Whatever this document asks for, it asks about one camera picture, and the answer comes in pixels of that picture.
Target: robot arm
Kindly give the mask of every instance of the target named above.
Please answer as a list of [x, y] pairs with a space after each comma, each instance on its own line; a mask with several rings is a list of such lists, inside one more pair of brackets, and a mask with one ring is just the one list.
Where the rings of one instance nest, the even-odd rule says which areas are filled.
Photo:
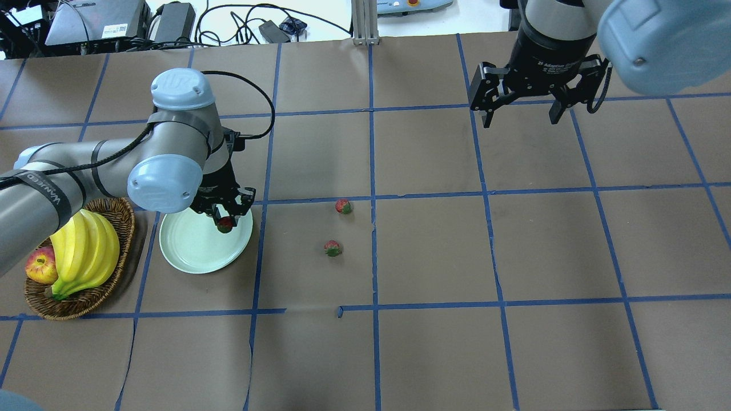
[[[205, 76], [172, 69], [151, 88], [156, 112], [137, 139], [31, 147], [0, 176], [6, 186], [0, 189], [0, 276], [94, 198], [129, 196], [164, 213], [191, 207], [224, 232], [249, 211], [255, 190], [239, 190], [230, 162], [243, 140], [221, 127]], [[73, 167], [115, 154], [95, 167]], [[68, 166], [67, 172], [48, 172]]]
[[[482, 62], [469, 90], [472, 110], [489, 127], [495, 110], [521, 97], [553, 95], [556, 124], [567, 108], [590, 113], [609, 63], [640, 94], [674, 94], [699, 86], [731, 67], [728, 0], [517, 0], [522, 17], [510, 61]], [[607, 58], [587, 56], [598, 37]], [[576, 77], [576, 87], [569, 82]], [[602, 95], [606, 94], [607, 85]]]

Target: table surface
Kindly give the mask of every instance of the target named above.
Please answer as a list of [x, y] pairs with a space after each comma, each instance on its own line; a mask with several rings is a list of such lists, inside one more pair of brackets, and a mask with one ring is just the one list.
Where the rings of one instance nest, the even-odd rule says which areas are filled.
[[[663, 97], [614, 79], [597, 114], [551, 126], [528, 100], [483, 129], [467, 81], [514, 39], [0, 62], [4, 169], [137, 135], [171, 67], [245, 75], [278, 112], [234, 158], [260, 196], [233, 264], [175, 270], [138, 210], [129, 275], [84, 319], [40, 320], [22, 267], [2, 277], [0, 387], [47, 410], [731, 409], [731, 76]], [[266, 127], [255, 91], [211, 82], [223, 125]]]

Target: red strawberry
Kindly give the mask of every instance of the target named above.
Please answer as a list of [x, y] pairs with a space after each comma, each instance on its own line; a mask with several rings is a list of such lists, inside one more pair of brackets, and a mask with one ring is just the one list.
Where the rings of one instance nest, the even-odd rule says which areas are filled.
[[353, 206], [350, 205], [347, 198], [341, 198], [340, 200], [335, 201], [335, 211], [340, 214], [350, 214], [350, 212], [353, 211]]
[[343, 252], [340, 244], [337, 241], [330, 240], [325, 243], [325, 254], [331, 257], [337, 257]]
[[230, 233], [233, 230], [233, 219], [231, 216], [222, 217], [219, 222], [216, 223], [216, 228], [223, 234]]

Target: fruit basket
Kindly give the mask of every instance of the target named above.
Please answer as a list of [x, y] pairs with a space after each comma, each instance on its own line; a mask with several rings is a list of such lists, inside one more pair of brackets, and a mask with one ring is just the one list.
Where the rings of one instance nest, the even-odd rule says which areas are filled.
[[[26, 277], [23, 292], [26, 303], [46, 320], [71, 320], [93, 311], [109, 297], [124, 272], [132, 237], [135, 234], [135, 213], [129, 201], [122, 198], [100, 198], [92, 200], [84, 208], [103, 215], [112, 223], [119, 237], [117, 266], [104, 284], [74, 293], [62, 301], [56, 301], [45, 295], [48, 284], [40, 284]], [[39, 247], [48, 245], [50, 239], [46, 238]]]

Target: grid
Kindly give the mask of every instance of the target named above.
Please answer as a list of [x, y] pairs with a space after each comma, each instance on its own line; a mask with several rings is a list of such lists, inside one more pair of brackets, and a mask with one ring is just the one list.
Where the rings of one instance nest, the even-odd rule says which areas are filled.
[[[466, 59], [464, 56], [463, 51], [463, 45], [462, 45], [462, 39], [459, 34], [455, 36], [455, 41], [457, 42], [457, 46], [459, 49], [459, 54], [461, 58], [461, 66], [463, 70], [463, 76], [464, 76], [464, 82], [465, 87], [469, 87], [469, 76], [468, 76], [468, 67], [466, 63]], [[98, 121], [98, 122], [91, 122], [91, 113], [94, 109], [94, 103], [96, 101], [96, 98], [99, 94], [99, 90], [102, 85], [102, 81], [104, 79], [104, 74], [107, 69], [107, 64], [109, 62], [109, 55], [105, 56], [105, 60], [102, 66], [101, 75], [99, 76], [99, 79], [96, 83], [96, 88], [94, 90], [94, 95], [91, 100], [91, 104], [88, 108], [88, 112], [86, 114], [86, 119], [83, 123], [69, 123], [69, 124], [43, 124], [43, 125], [33, 125], [33, 126], [2, 126], [0, 127], [0, 130], [10, 130], [10, 129], [44, 129], [44, 128], [61, 128], [61, 127], [81, 127], [81, 133], [78, 138], [79, 141], [83, 140], [84, 134], [87, 130], [87, 127], [89, 126], [99, 126], [99, 125], [114, 125], [114, 124], [143, 124], [146, 122], [146, 119], [139, 119], [139, 120], [130, 120], [130, 121]], [[191, 49], [189, 59], [188, 59], [188, 67], [190, 67], [193, 64], [193, 58], [194, 58], [194, 50]], [[274, 104], [277, 103], [277, 95], [278, 95], [278, 86], [279, 86], [279, 71], [280, 71], [280, 60], [281, 60], [281, 45], [278, 46], [277, 52], [276, 52], [276, 72], [274, 77], [274, 88], [272, 93], [272, 100]], [[25, 67], [26, 62], [24, 61], [20, 69], [18, 71], [18, 74], [15, 77], [15, 81], [12, 84], [12, 87], [10, 89], [9, 95], [3, 105], [2, 111], [0, 112], [0, 118], [4, 115], [10, 100], [12, 98], [12, 95], [15, 91], [15, 88], [18, 84], [18, 81], [20, 80], [21, 75], [23, 74], [23, 69]], [[376, 161], [375, 161], [375, 152], [376, 152], [376, 141], [375, 141], [375, 135], [374, 135], [374, 114], [377, 112], [382, 111], [400, 111], [400, 110], [437, 110], [437, 109], [445, 109], [445, 108], [467, 108], [469, 105], [467, 104], [448, 104], [448, 105], [421, 105], [421, 106], [402, 106], [402, 107], [376, 107], [374, 104], [374, 65], [373, 65], [373, 48], [372, 46], [368, 47], [368, 98], [369, 98], [369, 104], [366, 108], [358, 108], [358, 109], [343, 109], [343, 110], [313, 110], [313, 111], [294, 111], [294, 112], [285, 112], [285, 113], [277, 113], [277, 116], [313, 116], [313, 115], [329, 115], [329, 114], [339, 114], [339, 113], [361, 113], [361, 112], [368, 112], [369, 116], [369, 123], [370, 123], [370, 129], [369, 129], [369, 158], [370, 158], [370, 195], [369, 196], [355, 196], [350, 197], [351, 200], [362, 200], [362, 201], [369, 201], [371, 204], [371, 223], [374, 225], [374, 229], [371, 232], [371, 254], [372, 254], [372, 283], [373, 283], [373, 301], [370, 305], [343, 305], [340, 306], [338, 309], [338, 317], [343, 317], [344, 315], [347, 315], [347, 312], [371, 312], [373, 315], [373, 347], [374, 347], [374, 403], [376, 410], [380, 410], [382, 408], [382, 399], [381, 399], [381, 353], [380, 353], [380, 337], [379, 337], [379, 312], [384, 310], [410, 310], [410, 309], [455, 309], [455, 308], [477, 308], [477, 307], [495, 307], [499, 308], [500, 310], [500, 319], [501, 319], [501, 328], [503, 333], [503, 341], [504, 341], [504, 349], [506, 354], [506, 364], [508, 369], [508, 379], [510, 382], [510, 391], [512, 394], [512, 403], [513, 407], [516, 410], [520, 410], [520, 397], [519, 397], [519, 390], [520, 387], [518, 386], [516, 379], [515, 379], [515, 368], [513, 366], [513, 358], [512, 358], [512, 348], [511, 348], [511, 340], [510, 340], [510, 327], [507, 320], [507, 314], [506, 314], [506, 308], [511, 306], [568, 306], [568, 305], [576, 305], [576, 304], [607, 304], [607, 303], [621, 303], [624, 306], [624, 310], [626, 312], [626, 320], [629, 323], [630, 331], [632, 332], [632, 339], [637, 351], [637, 361], [640, 364], [640, 368], [642, 371], [645, 387], [647, 390], [647, 395], [649, 398], [649, 402], [651, 404], [651, 407], [653, 409], [658, 409], [659, 405], [658, 401], [655, 397], [655, 393], [653, 390], [653, 385], [651, 382], [650, 374], [648, 372], [645, 358], [643, 354], [643, 348], [641, 345], [640, 337], [637, 332], [637, 326], [635, 325], [635, 317], [632, 313], [632, 307], [630, 303], [638, 303], [638, 302], [651, 302], [651, 301], [704, 301], [704, 300], [731, 300], [731, 293], [715, 293], [715, 294], [693, 294], [693, 295], [645, 295], [645, 296], [629, 296], [627, 294], [627, 291], [624, 286], [624, 280], [622, 277], [621, 269], [620, 269], [620, 262], [618, 261], [618, 257], [615, 251], [614, 243], [612, 240], [612, 234], [610, 232], [609, 224], [607, 223], [607, 217], [604, 212], [604, 208], [602, 206], [602, 199], [599, 196], [600, 192], [614, 192], [614, 191], [628, 191], [628, 190], [663, 190], [663, 189], [692, 189], [692, 188], [703, 188], [705, 190], [706, 195], [708, 196], [708, 200], [711, 203], [711, 206], [713, 208], [713, 212], [718, 220], [718, 223], [720, 225], [721, 231], [724, 234], [725, 240], [727, 242], [728, 247], [731, 249], [731, 236], [729, 234], [729, 230], [727, 229], [726, 223], [724, 222], [724, 218], [721, 215], [721, 211], [719, 210], [719, 206], [716, 203], [716, 199], [711, 191], [711, 187], [729, 187], [731, 186], [731, 181], [707, 181], [701, 167], [700, 163], [695, 156], [694, 150], [691, 146], [691, 143], [686, 136], [686, 133], [683, 129], [683, 125], [681, 124], [680, 119], [678, 118], [678, 115], [675, 111], [675, 108], [673, 107], [673, 102], [671, 99], [695, 99], [695, 98], [707, 98], [707, 97], [729, 97], [731, 96], [731, 93], [709, 93], [709, 94], [685, 94], [685, 95], [674, 95], [674, 96], [660, 96], [660, 97], [608, 97], [607, 101], [629, 101], [629, 100], [664, 100], [667, 103], [668, 109], [672, 113], [673, 120], [675, 122], [675, 125], [678, 128], [678, 131], [681, 134], [681, 137], [683, 139], [683, 143], [686, 146], [686, 149], [688, 151], [688, 155], [690, 156], [692, 163], [695, 167], [695, 170], [697, 171], [698, 176], [700, 177], [700, 183], [692, 183], [692, 184], [660, 184], [660, 185], [653, 185], [653, 186], [638, 186], [638, 185], [629, 185], [629, 186], [598, 186], [596, 183], [596, 179], [594, 178], [594, 173], [592, 170], [591, 162], [589, 160], [589, 155], [587, 153], [584, 139], [579, 127], [579, 123], [577, 121], [577, 116], [575, 115], [574, 111], [572, 110], [570, 112], [571, 115], [571, 121], [573, 124], [573, 127], [575, 129], [575, 133], [577, 136], [577, 141], [580, 146], [581, 154], [583, 157], [583, 161], [586, 166], [586, 172], [588, 174], [588, 178], [590, 181], [589, 186], [577, 186], [577, 187], [562, 187], [562, 188], [549, 188], [549, 189], [503, 189], [503, 190], [491, 190], [488, 186], [488, 182], [485, 178], [484, 169], [482, 167], [482, 154], [480, 152], [480, 145], [478, 140], [478, 132], [477, 132], [477, 124], [474, 118], [474, 113], [469, 112], [470, 115], [470, 121], [471, 121], [471, 131], [472, 131], [472, 137], [474, 142], [474, 150], [476, 152], [476, 158], [475, 161], [477, 162], [477, 169], [479, 171], [479, 177], [480, 177], [480, 185], [481, 190], [480, 191], [468, 191], [468, 192], [439, 192], [439, 193], [408, 193], [408, 194], [388, 194], [388, 195], [378, 195], [376, 193]], [[548, 100], [536, 100], [536, 101], [524, 101], [524, 102], [516, 102], [514, 104], [516, 105], [535, 105], [535, 104], [547, 104], [551, 103], [551, 101]], [[255, 114], [239, 114], [239, 115], [228, 115], [228, 116], [222, 116], [222, 118], [256, 118], [256, 117], [266, 117], [268, 114], [263, 113], [255, 113]], [[270, 200], [269, 199], [269, 189], [270, 189], [270, 181], [271, 181], [271, 166], [272, 166], [272, 153], [273, 153], [273, 141], [276, 138], [276, 125], [272, 132], [270, 133], [269, 140], [268, 140], [268, 157], [267, 157], [267, 166], [266, 166], [266, 177], [265, 177], [265, 185], [263, 190], [263, 199], [258, 200], [255, 204], [262, 207], [262, 217], [261, 217], [261, 223], [260, 223], [260, 237], [259, 242], [257, 244], [257, 267], [256, 267], [256, 278], [254, 283], [254, 298], [253, 298], [253, 304], [251, 309], [232, 309], [232, 310], [208, 310], [208, 311], [188, 311], [188, 312], [141, 312], [141, 304], [143, 299], [143, 294], [145, 292], [145, 283], [148, 275], [148, 270], [150, 268], [150, 262], [151, 262], [151, 256], [154, 248], [154, 241], [155, 241], [155, 235], [157, 231], [157, 227], [160, 221], [160, 214], [157, 213], [154, 219], [153, 228], [151, 230], [151, 234], [149, 237], [148, 242], [148, 249], [145, 256], [145, 262], [144, 262], [144, 270], [143, 270], [143, 277], [141, 280], [140, 288], [138, 290], [137, 294], [137, 303], [135, 305], [134, 312], [125, 312], [125, 313], [102, 313], [102, 314], [88, 314], [85, 316], [85, 318], [88, 319], [113, 319], [113, 318], [129, 318], [133, 319], [133, 337], [132, 337], [132, 349], [130, 350], [129, 357], [130, 361], [129, 364], [132, 362], [132, 355], [134, 350], [134, 340], [135, 340], [135, 334], [137, 331], [137, 322], [140, 318], [151, 318], [151, 317], [205, 317], [205, 316], [230, 316], [230, 315], [244, 315], [244, 316], [250, 316], [251, 317], [251, 326], [250, 326], [250, 334], [249, 334], [249, 347], [251, 350], [251, 357], [253, 360], [254, 352], [255, 352], [255, 335], [257, 332], [257, 318], [259, 315], [267, 315], [267, 314], [282, 314], [286, 311], [286, 308], [280, 308], [280, 309], [261, 309], [259, 307], [259, 299], [260, 299], [260, 286], [262, 281], [262, 255], [264, 253], [264, 244], [265, 244], [265, 234], [266, 234], [266, 224], [267, 224], [267, 214], [268, 214], [268, 206], [269, 205], [278, 205], [278, 204], [298, 204], [298, 203], [327, 203], [334, 201], [335, 197], [316, 197], [316, 198], [306, 198], [306, 199], [285, 199], [285, 200]], [[602, 228], [606, 237], [607, 247], [610, 252], [613, 268], [616, 274], [617, 283], [619, 286], [619, 290], [621, 292], [621, 297], [617, 298], [567, 298], [567, 299], [545, 299], [545, 300], [508, 300], [503, 296], [503, 291], [501, 288], [500, 283], [500, 277], [499, 277], [499, 258], [496, 258], [495, 253], [495, 242], [500, 241], [500, 238], [496, 238], [495, 232], [493, 230], [493, 217], [491, 214], [491, 198], [495, 196], [502, 196], [502, 195], [530, 195], [530, 194], [545, 194], [545, 193], [569, 193], [569, 192], [590, 192], [593, 194], [594, 199], [596, 201], [596, 208], [599, 212], [599, 216], [602, 223]], [[496, 284], [496, 294], [497, 299], [495, 301], [454, 301], [454, 302], [444, 302], [444, 303], [380, 303], [379, 302], [379, 288], [378, 288], [378, 232], [376, 229], [376, 219], [377, 219], [377, 203], [378, 200], [399, 200], [399, 199], [414, 199], [414, 198], [438, 198], [438, 197], [481, 197], [483, 204], [484, 204], [484, 212], [485, 212], [485, 227], [488, 231], [488, 237], [489, 237], [489, 249], [491, 253], [491, 259], [492, 259], [492, 269], [494, 273], [494, 279]], [[18, 336], [20, 335], [20, 330], [23, 327], [24, 322], [27, 321], [35, 321], [39, 320], [37, 316], [32, 315], [26, 315], [26, 314], [19, 314], [17, 316], [4, 316], [0, 317], [0, 321], [2, 322], [15, 322], [15, 332], [12, 338], [12, 342], [10, 345], [9, 352], [7, 353], [7, 356], [5, 358], [5, 362], [3, 365], [2, 372], [0, 373], [0, 388], [2, 387], [3, 381], [6, 377], [7, 370], [9, 368], [9, 365], [12, 361], [13, 352], [16, 346], [16, 343], [18, 341]], [[119, 397], [117, 399], [115, 410], [119, 410], [121, 408], [121, 403], [124, 399], [124, 386], [122, 386], [122, 389], [119, 393]], [[247, 393], [246, 396], [246, 403], [243, 405], [244, 410], [249, 409], [249, 396]]]

